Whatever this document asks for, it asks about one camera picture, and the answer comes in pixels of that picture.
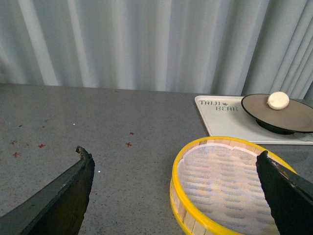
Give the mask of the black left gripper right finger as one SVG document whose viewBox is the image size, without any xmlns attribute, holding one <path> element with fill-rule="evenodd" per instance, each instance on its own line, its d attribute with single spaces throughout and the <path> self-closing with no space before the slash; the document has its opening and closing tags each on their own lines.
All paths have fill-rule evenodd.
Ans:
<svg viewBox="0 0 313 235">
<path fill-rule="evenodd" d="M 287 169 L 263 151 L 257 173 L 271 216 L 281 235 L 313 233 L 313 184 Z"/>
</svg>

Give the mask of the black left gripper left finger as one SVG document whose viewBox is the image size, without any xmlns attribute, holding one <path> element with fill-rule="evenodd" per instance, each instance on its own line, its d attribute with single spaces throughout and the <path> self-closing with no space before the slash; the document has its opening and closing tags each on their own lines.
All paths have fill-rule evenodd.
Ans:
<svg viewBox="0 0 313 235">
<path fill-rule="evenodd" d="M 2 235 L 77 235 L 89 204 L 95 162 L 78 146 L 80 160 L 0 218 Z"/>
</svg>

